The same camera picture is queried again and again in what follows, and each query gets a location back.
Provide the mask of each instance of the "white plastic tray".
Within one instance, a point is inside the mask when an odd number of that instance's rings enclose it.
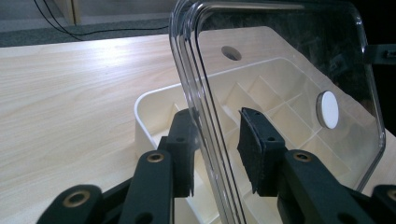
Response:
[[[370,137],[376,131],[375,118],[329,79],[324,77],[321,81],[329,83],[315,83],[302,70],[283,58],[254,63],[210,77],[247,223],[281,221],[276,198],[252,195],[245,168],[236,150],[240,125],[238,110],[242,106],[263,112],[284,137],[287,148],[300,148],[314,153],[346,186],[354,187],[366,168],[362,161],[376,155],[373,148],[378,145]],[[327,86],[327,89],[323,90],[320,86]],[[328,91],[329,87],[340,108],[340,119],[333,130],[323,128],[316,115],[318,95]],[[135,141],[138,156],[156,149],[161,136],[168,134],[175,113],[184,108],[187,108],[187,103],[180,85],[148,92],[137,100],[134,112],[137,121]],[[195,156],[194,174],[195,196],[178,200],[177,204],[183,206],[182,209],[189,210],[185,206],[188,204],[190,210],[180,212],[177,207],[177,222],[220,222],[199,150]]]

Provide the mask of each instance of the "hole in tray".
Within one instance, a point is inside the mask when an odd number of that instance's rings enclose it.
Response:
[[[241,53],[233,47],[224,46],[221,48],[221,52],[230,60],[240,61],[242,59]]]

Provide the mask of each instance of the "wooden table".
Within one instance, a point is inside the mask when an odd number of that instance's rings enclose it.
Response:
[[[134,173],[134,103],[179,82],[167,35],[0,49],[0,223],[34,223],[63,190]],[[365,193],[396,184],[395,137]]]

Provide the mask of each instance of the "clear container lid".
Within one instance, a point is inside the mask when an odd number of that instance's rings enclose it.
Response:
[[[223,223],[280,221],[273,199],[252,195],[236,150],[242,107],[362,190],[385,131],[351,4],[179,1],[170,41]]]

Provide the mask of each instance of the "brass screw insert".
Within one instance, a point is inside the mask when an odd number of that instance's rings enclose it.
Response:
[[[396,189],[389,189],[388,196],[396,202]]]
[[[85,189],[77,190],[64,199],[65,207],[78,207],[90,199],[90,192]]]
[[[308,154],[305,154],[303,152],[296,152],[293,154],[293,158],[297,161],[312,161],[311,156],[309,156]]]
[[[164,155],[162,153],[152,153],[148,156],[148,161],[149,162],[159,162],[162,161],[164,158]]]

